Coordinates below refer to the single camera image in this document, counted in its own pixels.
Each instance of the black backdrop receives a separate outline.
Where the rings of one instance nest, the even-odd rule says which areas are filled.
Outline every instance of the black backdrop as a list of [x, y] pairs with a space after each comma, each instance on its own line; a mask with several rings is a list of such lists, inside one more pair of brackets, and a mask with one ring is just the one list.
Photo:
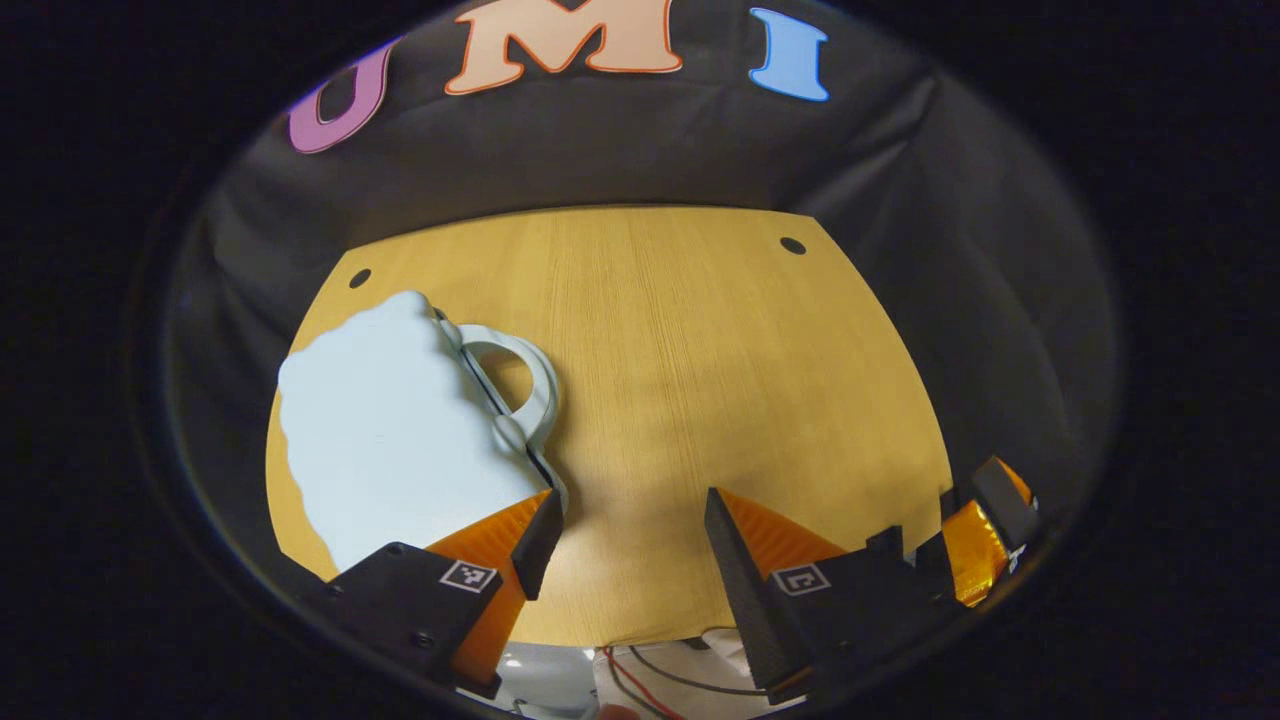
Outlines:
[[[279, 551], [261, 459], [275, 374], [333, 265], [402, 232], [557, 205], [813, 217], [911, 355], [951, 475], [996, 454], [1034, 478], [1047, 534], [1066, 524], [1123, 374], [1096, 229], [1034, 141], [945, 68], [838, 10], [777, 3], [828, 35], [829, 104], [750, 85], [764, 27], [748, 0], [672, 5], [678, 74], [580, 59], [553, 82], [442, 96], [468, 37], [451, 10], [396, 45], [394, 92], [351, 142], [301, 155], [283, 122], [252, 138], [197, 215], [172, 290], [142, 292], [173, 306], [161, 368], [210, 512], [283, 592], [316, 579]], [[333, 114], [342, 85], [325, 92]]]
[[[1258, 224], [1275, 26], [1249, 3], [1166, 19], [937, 5], [854, 9], [1000, 99], [1094, 208], [1133, 320], [1111, 470], [1130, 489], [1094, 509], [1093, 542], [983, 656], [945, 655], [867, 703], [891, 715], [1121, 700], [1144, 715], [1257, 708], [1275, 626], [1257, 496], [1275, 436], [1262, 410], [1276, 398], [1251, 374], [1267, 366], [1258, 320], [1275, 327], [1261, 297], [1275, 233]], [[12, 651], [19, 693], [5, 693], [18, 703], [6, 715], [390, 712], [394, 688], [337, 675], [276, 637], [182, 547], [148, 495], [119, 373], [131, 270], [179, 181], [207, 181], [285, 99], [421, 13], [397, 0], [6, 6], [20, 186], [6, 387], [22, 391], [6, 393], [19, 401], [20, 469], [6, 515], [22, 534], [6, 619], [33, 641]]]

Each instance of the wooden table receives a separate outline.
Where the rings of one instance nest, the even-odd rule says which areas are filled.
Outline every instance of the wooden table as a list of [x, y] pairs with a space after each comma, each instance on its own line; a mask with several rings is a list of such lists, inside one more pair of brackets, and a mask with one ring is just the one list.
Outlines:
[[[571, 491], [567, 527], [513, 641], [645, 643], [731, 625], [703, 530], [712, 486], [847, 550], [892, 524], [909, 548], [940, 530], [951, 477], [933, 407], [884, 310], [812, 218], [577, 208], [430, 228], [347, 252], [293, 348], [404, 290], [456, 323], [527, 338], [561, 378], [547, 457]], [[524, 400], [522, 365], [486, 368]], [[276, 537], [328, 580], [278, 409], [279, 395], [266, 452]]]

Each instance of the orange letter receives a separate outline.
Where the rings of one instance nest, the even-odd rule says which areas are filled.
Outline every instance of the orange letter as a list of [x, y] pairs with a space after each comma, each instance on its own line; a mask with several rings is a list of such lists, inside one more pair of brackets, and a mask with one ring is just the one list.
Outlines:
[[667, 19], [671, 0], [588, 0], [566, 10], [553, 0], [497, 0], [462, 13], [471, 23], [462, 72], [444, 85], [449, 95], [466, 95], [515, 82], [525, 67], [507, 59], [515, 40], [541, 68], [558, 73], [586, 41], [602, 29], [600, 49], [586, 67], [607, 73], [669, 73], [681, 59], [671, 51]]

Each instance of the cable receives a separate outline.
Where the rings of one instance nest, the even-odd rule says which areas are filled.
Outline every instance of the cable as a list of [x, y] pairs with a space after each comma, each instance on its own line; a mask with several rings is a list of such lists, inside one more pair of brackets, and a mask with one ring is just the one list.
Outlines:
[[681, 716], [678, 712], [676, 712], [675, 710], [667, 707], [666, 705], [662, 703], [662, 701], [659, 701], [655, 697], [653, 697], [653, 693], [649, 692], [649, 688], [644, 687], [644, 683], [641, 683], [640, 680], [636, 680], [636, 676], [632, 675], [630, 671], [627, 671], [626, 667], [623, 667], [622, 665], [618, 665], [618, 661], [613, 659], [613, 648], [612, 647], [605, 647], [604, 648], [604, 656], [608, 657], [609, 659], [609, 664], [613, 665], [614, 667], [617, 667], [620, 673], [622, 673], [623, 675], [626, 675], [626, 678], [628, 680], [631, 680], [631, 683], [636, 688], [640, 689], [640, 693], [644, 694], [646, 698], [649, 698], [649, 702], [652, 702], [658, 710], [660, 710], [663, 712], [663, 715], [666, 715], [671, 720], [685, 720], [685, 717]]
[[677, 683], [689, 685], [691, 688], [699, 688], [699, 689], [704, 689], [704, 691], [710, 691], [713, 693], [741, 694], [741, 696], [751, 696], [751, 697], [764, 697], [764, 696], [769, 694], [767, 691], [740, 691], [740, 689], [736, 689], [736, 688], [722, 688], [719, 685], [708, 685], [707, 683], [699, 683], [698, 680], [690, 680], [687, 678], [681, 678], [680, 675], [675, 675], [672, 673], [668, 673], [668, 671], [663, 670], [662, 667], [658, 667], [653, 662], [649, 662], [648, 660], [645, 660], [645, 656], [640, 655], [640, 651], [636, 650], [636, 646], [628, 644], [627, 650], [630, 650], [631, 655], [636, 656], [636, 660], [639, 660], [640, 664], [644, 665], [645, 667], [653, 670], [654, 673], [662, 675], [663, 678], [667, 678], [668, 680], [675, 680]]
[[622, 679], [618, 678], [618, 671], [616, 670], [616, 666], [613, 664], [613, 657], [612, 657], [612, 655], [609, 653], [608, 650], [604, 651], [604, 656], [609, 659], [609, 662], [608, 662], [609, 675], [613, 676], [613, 684], [617, 685], [620, 691], [622, 691], [622, 694], [630, 697], [631, 702], [639, 705], [640, 707], [648, 710], [649, 712], [653, 712], [654, 716], [658, 717], [659, 720], [667, 720], [667, 716], [663, 715], [662, 711], [659, 711], [657, 707], [654, 707], [654, 706], [649, 705], [648, 702], [645, 702], [644, 700], [641, 700], [640, 696], [637, 696], [636, 693], [631, 692], [626, 685], [622, 684]]

